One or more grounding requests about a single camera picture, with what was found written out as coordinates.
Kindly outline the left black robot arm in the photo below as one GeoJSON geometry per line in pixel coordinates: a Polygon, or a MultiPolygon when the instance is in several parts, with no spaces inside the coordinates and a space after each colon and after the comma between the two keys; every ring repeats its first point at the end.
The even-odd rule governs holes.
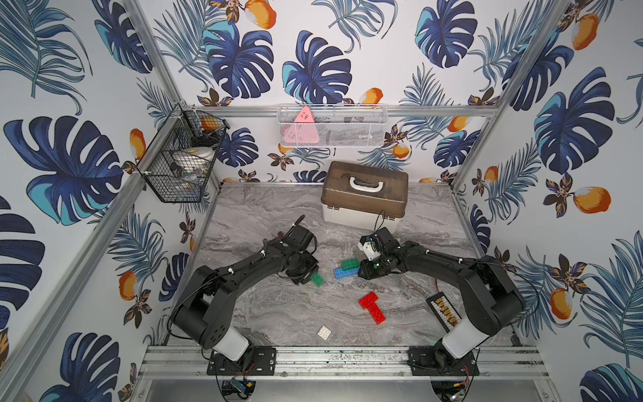
{"type": "Polygon", "coordinates": [[[237,362],[251,342],[232,326],[237,300],[269,276],[283,276],[305,285],[319,270],[308,247],[317,248],[316,236],[298,220],[282,236],[266,240],[253,255],[220,268],[201,266],[190,277],[169,318],[172,326],[204,349],[237,362]]]}

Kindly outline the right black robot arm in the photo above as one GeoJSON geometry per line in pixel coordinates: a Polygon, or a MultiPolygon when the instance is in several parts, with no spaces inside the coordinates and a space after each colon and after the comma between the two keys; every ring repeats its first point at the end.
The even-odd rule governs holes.
{"type": "Polygon", "coordinates": [[[457,293],[460,319],[433,347],[443,360],[464,358],[508,327],[527,307],[514,280],[489,257],[453,256],[415,241],[400,242],[386,228],[361,237],[358,249],[364,254],[358,276],[367,281],[417,274],[457,293]]]}

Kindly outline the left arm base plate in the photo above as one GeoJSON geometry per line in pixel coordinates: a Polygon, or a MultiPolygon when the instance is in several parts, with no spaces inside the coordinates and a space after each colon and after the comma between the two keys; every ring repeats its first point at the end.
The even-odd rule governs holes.
{"type": "Polygon", "coordinates": [[[209,376],[273,376],[276,366],[276,348],[250,346],[238,360],[214,352],[209,358],[209,376]]]}

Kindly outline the red lego brick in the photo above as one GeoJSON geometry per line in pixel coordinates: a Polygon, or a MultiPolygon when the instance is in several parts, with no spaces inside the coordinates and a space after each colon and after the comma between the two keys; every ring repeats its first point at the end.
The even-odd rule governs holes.
{"type": "Polygon", "coordinates": [[[370,316],[373,318],[373,321],[380,325],[386,321],[385,315],[380,310],[379,306],[376,303],[370,304],[367,307],[367,310],[370,316]]]}
{"type": "Polygon", "coordinates": [[[371,291],[368,293],[366,296],[361,298],[358,303],[361,308],[363,309],[368,309],[369,306],[372,304],[376,303],[378,301],[378,296],[376,295],[375,292],[371,291]]]}

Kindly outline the blue lego brick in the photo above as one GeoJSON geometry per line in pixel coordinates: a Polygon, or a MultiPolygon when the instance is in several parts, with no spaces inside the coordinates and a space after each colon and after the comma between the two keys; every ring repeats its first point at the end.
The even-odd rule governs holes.
{"type": "Polygon", "coordinates": [[[353,268],[350,270],[345,270],[343,268],[338,268],[333,271],[333,274],[336,279],[343,279],[351,276],[357,276],[359,272],[359,268],[353,268]]]}

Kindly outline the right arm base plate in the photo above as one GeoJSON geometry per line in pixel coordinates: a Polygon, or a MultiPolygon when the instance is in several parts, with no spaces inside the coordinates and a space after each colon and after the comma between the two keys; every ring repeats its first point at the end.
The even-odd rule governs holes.
{"type": "Polygon", "coordinates": [[[410,347],[407,365],[413,376],[471,377],[480,373],[475,353],[454,358],[442,347],[410,347]]]}

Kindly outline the green lego brick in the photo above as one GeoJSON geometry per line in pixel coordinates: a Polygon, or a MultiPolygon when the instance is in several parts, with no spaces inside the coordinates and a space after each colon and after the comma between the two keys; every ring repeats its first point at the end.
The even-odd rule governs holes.
{"type": "Polygon", "coordinates": [[[344,271],[351,271],[360,267],[360,260],[357,258],[344,260],[341,262],[341,268],[344,271]]]}
{"type": "Polygon", "coordinates": [[[310,280],[317,288],[320,288],[326,283],[324,278],[317,272],[310,276],[310,280]]]}

